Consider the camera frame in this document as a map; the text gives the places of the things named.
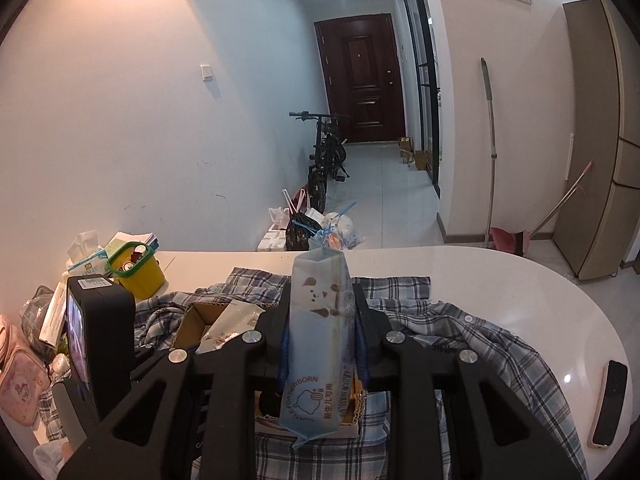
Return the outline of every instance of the device screen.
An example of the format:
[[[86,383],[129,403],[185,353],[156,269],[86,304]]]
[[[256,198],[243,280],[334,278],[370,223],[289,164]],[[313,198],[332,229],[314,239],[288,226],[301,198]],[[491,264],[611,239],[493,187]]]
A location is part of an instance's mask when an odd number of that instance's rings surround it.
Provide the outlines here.
[[[82,326],[82,313],[78,302],[69,292],[68,307],[66,310],[67,336],[69,339],[69,353],[74,367],[80,376],[80,380],[89,384],[89,373],[86,366],[86,349],[84,347],[84,329]]]
[[[609,361],[600,416],[593,431],[594,444],[610,446],[616,436],[622,404],[625,400],[626,374],[625,365],[617,361]]]

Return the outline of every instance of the metal screw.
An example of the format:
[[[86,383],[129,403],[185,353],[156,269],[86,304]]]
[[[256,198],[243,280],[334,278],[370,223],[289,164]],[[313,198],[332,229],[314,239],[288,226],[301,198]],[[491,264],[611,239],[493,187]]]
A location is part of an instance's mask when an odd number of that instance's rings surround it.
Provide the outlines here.
[[[460,360],[463,363],[473,364],[478,361],[478,354],[473,350],[463,350],[460,352]]]
[[[247,330],[242,334],[242,341],[245,343],[257,343],[260,339],[262,339],[262,334],[257,330]]]
[[[404,334],[402,332],[398,332],[398,330],[392,330],[391,332],[386,333],[386,340],[394,345],[399,345],[404,341]]]
[[[171,361],[172,363],[181,363],[187,358],[187,355],[188,354],[186,351],[182,350],[181,348],[178,348],[177,350],[173,350],[169,354],[169,361]]]

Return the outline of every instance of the sliding glass door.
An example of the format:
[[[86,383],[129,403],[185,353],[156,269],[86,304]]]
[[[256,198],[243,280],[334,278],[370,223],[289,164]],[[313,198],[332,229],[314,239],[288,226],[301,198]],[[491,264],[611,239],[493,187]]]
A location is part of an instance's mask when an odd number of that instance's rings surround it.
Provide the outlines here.
[[[414,44],[415,69],[420,104],[420,148],[427,151],[428,171],[440,196],[440,113],[438,108],[437,60],[427,0],[404,0]]]

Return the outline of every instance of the refrigerator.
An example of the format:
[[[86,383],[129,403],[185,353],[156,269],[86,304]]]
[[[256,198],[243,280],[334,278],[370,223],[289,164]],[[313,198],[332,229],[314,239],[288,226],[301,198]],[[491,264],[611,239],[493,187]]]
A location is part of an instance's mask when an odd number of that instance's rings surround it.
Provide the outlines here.
[[[554,241],[580,280],[615,273],[640,218],[640,46],[610,0],[564,4],[575,79],[574,182]]]

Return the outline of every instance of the pink pouch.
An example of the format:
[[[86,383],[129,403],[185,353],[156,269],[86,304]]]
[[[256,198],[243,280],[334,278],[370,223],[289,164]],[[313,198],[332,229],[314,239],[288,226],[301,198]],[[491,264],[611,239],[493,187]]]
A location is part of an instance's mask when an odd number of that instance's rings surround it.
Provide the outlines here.
[[[49,376],[20,329],[0,314],[0,408],[22,426],[32,426],[38,396],[49,387]]]

